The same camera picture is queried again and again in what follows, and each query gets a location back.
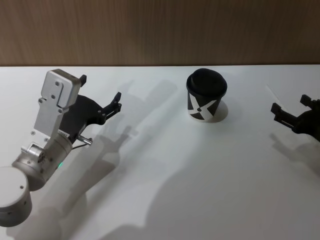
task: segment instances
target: black and white cup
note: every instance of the black and white cup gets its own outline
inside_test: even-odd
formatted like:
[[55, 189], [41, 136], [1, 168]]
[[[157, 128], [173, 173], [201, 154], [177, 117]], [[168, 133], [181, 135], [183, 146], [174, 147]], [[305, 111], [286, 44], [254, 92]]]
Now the black and white cup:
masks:
[[220, 73], [200, 68], [188, 77], [186, 88], [190, 116], [203, 122], [210, 122], [228, 86]]

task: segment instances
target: cup lid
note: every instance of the cup lid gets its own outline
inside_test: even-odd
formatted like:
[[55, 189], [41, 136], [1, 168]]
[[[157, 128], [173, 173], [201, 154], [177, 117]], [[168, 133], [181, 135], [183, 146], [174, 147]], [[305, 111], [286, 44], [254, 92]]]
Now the cup lid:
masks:
[[200, 68], [191, 74], [187, 81], [188, 91], [196, 96], [217, 100], [222, 98], [227, 92], [227, 82], [220, 73]]

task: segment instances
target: wooden wall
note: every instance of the wooden wall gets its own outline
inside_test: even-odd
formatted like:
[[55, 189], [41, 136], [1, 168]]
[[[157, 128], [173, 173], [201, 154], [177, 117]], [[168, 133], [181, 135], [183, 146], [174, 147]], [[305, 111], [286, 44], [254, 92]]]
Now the wooden wall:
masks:
[[1, 0], [0, 65], [320, 63], [318, 0]]

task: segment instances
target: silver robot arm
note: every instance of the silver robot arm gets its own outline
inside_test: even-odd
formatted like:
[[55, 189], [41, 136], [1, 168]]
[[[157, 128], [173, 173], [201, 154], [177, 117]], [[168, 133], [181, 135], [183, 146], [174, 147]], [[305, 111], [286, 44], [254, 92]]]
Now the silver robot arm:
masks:
[[0, 167], [0, 226], [13, 227], [25, 221], [32, 210], [30, 191], [42, 188], [73, 149], [90, 124], [103, 125], [121, 110], [117, 93], [102, 108], [78, 95], [87, 77], [74, 77], [60, 69], [48, 71], [39, 98], [39, 112], [28, 140], [12, 166]]

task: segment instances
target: white tabletop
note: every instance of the white tabletop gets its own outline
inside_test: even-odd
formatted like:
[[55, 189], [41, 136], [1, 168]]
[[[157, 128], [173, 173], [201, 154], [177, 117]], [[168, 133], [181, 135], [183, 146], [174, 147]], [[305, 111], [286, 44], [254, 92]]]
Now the white tabletop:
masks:
[[[18, 156], [55, 68], [0, 68], [0, 166]], [[300, 97], [320, 98], [320, 66], [208, 67], [228, 84], [215, 123], [187, 113], [186, 80], [199, 67], [60, 68], [86, 74], [80, 94], [100, 105], [122, 92], [121, 113], [86, 129], [93, 145], [31, 193], [30, 217], [0, 227], [0, 239], [320, 238], [320, 144], [270, 112], [274, 102], [306, 111]]]

